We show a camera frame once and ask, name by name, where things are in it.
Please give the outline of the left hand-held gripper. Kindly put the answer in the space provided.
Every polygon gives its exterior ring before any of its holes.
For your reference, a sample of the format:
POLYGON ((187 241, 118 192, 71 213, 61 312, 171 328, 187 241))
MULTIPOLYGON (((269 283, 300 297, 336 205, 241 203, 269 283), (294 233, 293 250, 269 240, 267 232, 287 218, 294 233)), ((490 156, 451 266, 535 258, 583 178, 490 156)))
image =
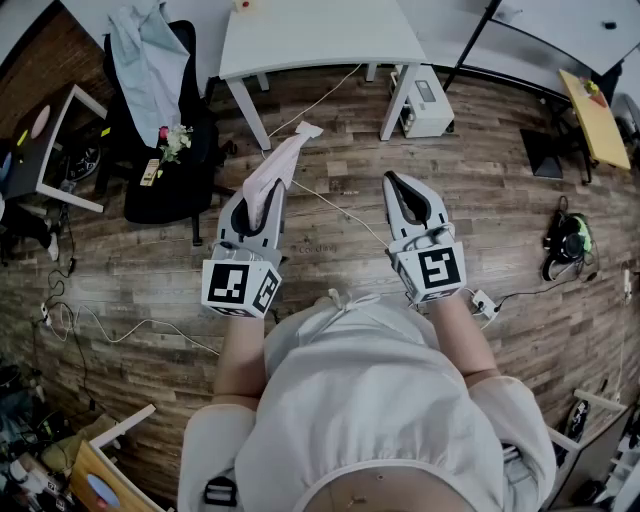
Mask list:
POLYGON ((222 208, 213 253, 203 262, 201 303, 228 317, 263 318, 282 283, 278 268, 287 189, 278 179, 267 194, 260 233, 249 237, 248 206, 237 191, 222 208))

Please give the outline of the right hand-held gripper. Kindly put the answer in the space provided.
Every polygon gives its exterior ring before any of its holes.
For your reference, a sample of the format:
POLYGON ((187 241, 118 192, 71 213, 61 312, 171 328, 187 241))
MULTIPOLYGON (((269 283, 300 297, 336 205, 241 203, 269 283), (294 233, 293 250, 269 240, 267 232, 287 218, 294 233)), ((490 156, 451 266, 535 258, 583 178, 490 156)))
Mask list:
POLYGON ((424 182, 394 171, 384 174, 383 193, 395 240, 387 254, 410 303, 443 299, 464 288, 463 244, 455 241, 453 226, 444 226, 449 218, 442 198, 424 182))

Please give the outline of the pink calculator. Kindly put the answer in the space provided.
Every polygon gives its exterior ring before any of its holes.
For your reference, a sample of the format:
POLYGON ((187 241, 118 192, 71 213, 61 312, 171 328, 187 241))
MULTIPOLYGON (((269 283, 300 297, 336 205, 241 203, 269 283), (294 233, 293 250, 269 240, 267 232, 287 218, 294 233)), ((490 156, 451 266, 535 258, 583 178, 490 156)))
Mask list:
POLYGON ((267 196, 277 181, 280 180, 286 190, 290 188, 302 146, 322 133, 323 129, 319 126, 302 121, 296 127, 295 135, 282 142, 244 181, 242 192, 251 230, 259 227, 267 196))

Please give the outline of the person's left forearm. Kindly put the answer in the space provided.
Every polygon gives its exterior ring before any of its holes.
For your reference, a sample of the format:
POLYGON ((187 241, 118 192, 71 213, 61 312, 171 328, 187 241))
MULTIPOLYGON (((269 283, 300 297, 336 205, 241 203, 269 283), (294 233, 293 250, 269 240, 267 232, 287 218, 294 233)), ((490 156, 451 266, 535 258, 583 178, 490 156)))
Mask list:
POLYGON ((256 410, 267 382, 264 320, 242 317, 227 320, 213 383, 213 402, 256 410))

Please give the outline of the person's right forearm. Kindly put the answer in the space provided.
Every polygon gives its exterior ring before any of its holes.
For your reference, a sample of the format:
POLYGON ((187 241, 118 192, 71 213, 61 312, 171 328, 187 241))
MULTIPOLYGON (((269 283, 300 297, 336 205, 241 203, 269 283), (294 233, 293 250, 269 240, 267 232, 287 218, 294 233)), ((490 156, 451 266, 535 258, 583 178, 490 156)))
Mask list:
POLYGON ((494 354, 460 295, 431 302, 429 318, 441 352, 460 372, 468 387, 500 375, 494 354))

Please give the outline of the black office chair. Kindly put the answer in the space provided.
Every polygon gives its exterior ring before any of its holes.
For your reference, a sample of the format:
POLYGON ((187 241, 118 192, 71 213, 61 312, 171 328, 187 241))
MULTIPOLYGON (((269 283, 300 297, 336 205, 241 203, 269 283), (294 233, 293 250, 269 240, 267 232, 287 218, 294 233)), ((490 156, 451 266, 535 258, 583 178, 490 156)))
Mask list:
POLYGON ((231 197, 234 192, 214 183, 218 168, 227 156, 237 152, 237 146, 228 141, 219 143, 218 117, 206 105, 199 94, 196 80, 196 33, 188 21, 169 24, 189 52, 182 80, 179 108, 181 120, 192 128, 192 146, 180 152, 177 163, 160 166, 156 178, 149 186, 141 179, 148 162, 159 158, 161 151, 147 147, 138 134, 125 97, 116 76, 110 38, 105 38, 104 72, 114 88, 107 109, 104 128, 108 133, 101 137, 105 151, 99 164, 94 191, 106 193, 108 181, 113 176, 126 180, 124 217, 137 224, 167 224, 189 219, 192 222, 193 244, 200 246, 199 215, 210 208, 212 197, 231 197))

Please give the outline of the flower bouquet with pink rose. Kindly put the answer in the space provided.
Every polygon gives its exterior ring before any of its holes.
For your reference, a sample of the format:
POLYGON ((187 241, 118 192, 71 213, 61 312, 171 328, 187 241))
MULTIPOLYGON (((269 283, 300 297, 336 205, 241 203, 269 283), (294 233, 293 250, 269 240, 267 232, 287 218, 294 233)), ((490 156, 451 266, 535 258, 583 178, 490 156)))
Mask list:
POLYGON ((159 129, 159 149, 161 150, 160 165, 165 163, 180 163, 180 153, 190 149, 193 128, 179 124, 173 128, 163 126, 159 129))

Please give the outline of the white power strip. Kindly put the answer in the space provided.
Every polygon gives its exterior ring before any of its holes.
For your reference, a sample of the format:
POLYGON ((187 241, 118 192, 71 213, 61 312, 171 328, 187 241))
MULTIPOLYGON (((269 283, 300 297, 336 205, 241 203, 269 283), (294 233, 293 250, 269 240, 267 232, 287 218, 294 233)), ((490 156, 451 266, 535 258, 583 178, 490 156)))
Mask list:
POLYGON ((471 303, 475 308, 474 315, 482 315, 489 320, 497 315, 495 302, 482 290, 472 292, 471 303))

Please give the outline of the light blue shirt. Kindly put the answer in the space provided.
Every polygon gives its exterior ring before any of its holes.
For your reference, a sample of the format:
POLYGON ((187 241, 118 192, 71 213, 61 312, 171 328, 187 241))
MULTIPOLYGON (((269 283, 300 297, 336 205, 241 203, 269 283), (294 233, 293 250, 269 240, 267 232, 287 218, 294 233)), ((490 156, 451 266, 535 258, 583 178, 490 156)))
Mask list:
POLYGON ((118 83, 142 142, 180 121, 179 98, 190 54, 171 30, 164 0, 131 0, 108 16, 118 83))

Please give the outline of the person's white top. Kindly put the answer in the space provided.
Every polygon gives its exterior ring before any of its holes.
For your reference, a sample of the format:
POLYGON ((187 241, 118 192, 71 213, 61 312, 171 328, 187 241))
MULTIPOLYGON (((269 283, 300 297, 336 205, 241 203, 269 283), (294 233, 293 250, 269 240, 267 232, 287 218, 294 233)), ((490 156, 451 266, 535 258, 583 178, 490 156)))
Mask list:
POLYGON ((265 330, 256 410, 189 420, 178 512, 539 512, 556 477, 530 389, 505 376, 468 387, 426 315, 331 291, 265 330), (203 501, 237 485, 235 508, 203 501))

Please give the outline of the yellow table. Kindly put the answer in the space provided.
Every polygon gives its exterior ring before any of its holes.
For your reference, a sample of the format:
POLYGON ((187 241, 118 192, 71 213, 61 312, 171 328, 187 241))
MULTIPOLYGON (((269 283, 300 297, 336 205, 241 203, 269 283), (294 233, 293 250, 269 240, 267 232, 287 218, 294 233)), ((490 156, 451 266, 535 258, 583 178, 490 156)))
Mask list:
POLYGON ((606 108, 591 101, 583 92, 580 78, 559 71, 573 110, 582 128, 590 156, 599 163, 631 170, 631 164, 609 104, 606 108))

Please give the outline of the small potted plant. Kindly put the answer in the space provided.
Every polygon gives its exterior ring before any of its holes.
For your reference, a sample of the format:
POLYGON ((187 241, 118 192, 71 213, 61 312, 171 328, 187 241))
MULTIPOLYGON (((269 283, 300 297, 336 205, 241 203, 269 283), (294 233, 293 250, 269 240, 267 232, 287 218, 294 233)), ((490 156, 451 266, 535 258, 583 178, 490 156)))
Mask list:
POLYGON ((608 100, 601 88, 591 79, 580 78, 580 83, 584 94, 593 102, 603 108, 608 106, 608 100))

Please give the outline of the pink oval object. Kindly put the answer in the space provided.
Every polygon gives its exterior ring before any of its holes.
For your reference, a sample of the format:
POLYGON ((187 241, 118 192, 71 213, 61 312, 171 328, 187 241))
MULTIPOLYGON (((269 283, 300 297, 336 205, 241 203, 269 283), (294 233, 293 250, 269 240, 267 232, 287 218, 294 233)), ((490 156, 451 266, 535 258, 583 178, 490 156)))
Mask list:
POLYGON ((31 139, 38 138, 44 131, 51 113, 51 106, 45 105, 38 113, 30 132, 31 139))

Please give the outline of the wooden box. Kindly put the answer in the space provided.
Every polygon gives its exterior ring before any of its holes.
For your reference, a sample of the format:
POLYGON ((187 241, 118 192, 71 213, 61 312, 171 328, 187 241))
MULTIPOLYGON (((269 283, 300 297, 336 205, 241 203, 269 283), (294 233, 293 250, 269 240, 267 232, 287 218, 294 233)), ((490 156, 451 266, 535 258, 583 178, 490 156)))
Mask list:
POLYGON ((166 512, 134 485, 100 450, 83 441, 80 445, 70 477, 74 496, 90 512, 166 512), (104 480, 118 496, 119 508, 102 509, 89 487, 87 476, 95 474, 104 480))

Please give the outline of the blue oval object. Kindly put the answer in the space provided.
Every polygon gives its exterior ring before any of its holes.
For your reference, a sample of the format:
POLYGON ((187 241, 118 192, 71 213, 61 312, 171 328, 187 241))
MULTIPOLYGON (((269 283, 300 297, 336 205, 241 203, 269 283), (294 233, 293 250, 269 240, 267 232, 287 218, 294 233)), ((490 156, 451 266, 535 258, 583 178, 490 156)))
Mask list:
POLYGON ((119 508, 121 506, 120 500, 115 491, 100 477, 95 474, 89 474, 87 476, 87 482, 89 487, 95 493, 96 502, 100 508, 119 508))

